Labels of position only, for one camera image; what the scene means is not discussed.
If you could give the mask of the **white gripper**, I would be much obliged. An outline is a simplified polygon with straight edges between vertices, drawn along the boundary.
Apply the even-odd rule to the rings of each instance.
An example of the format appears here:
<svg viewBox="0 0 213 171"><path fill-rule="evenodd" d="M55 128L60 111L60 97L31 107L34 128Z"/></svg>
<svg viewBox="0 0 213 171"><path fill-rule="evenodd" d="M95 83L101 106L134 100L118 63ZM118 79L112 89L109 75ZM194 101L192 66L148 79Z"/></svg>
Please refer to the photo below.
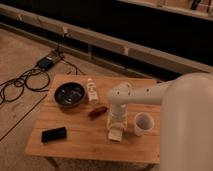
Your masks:
<svg viewBox="0 0 213 171"><path fill-rule="evenodd" d="M127 123L127 106L126 105L111 105L107 117L107 130L112 128L120 128L125 132L128 127Z"/></svg>

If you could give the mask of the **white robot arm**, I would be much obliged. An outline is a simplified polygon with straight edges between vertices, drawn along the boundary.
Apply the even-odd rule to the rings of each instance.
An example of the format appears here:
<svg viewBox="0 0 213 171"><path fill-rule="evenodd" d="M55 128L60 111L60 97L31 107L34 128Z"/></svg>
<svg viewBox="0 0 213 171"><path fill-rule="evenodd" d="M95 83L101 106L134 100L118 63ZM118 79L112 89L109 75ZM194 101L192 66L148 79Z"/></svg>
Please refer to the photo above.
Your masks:
<svg viewBox="0 0 213 171"><path fill-rule="evenodd" d="M213 171L213 74L190 73L138 89L123 82L108 100L110 127L125 121L128 104L161 107L160 171Z"/></svg>

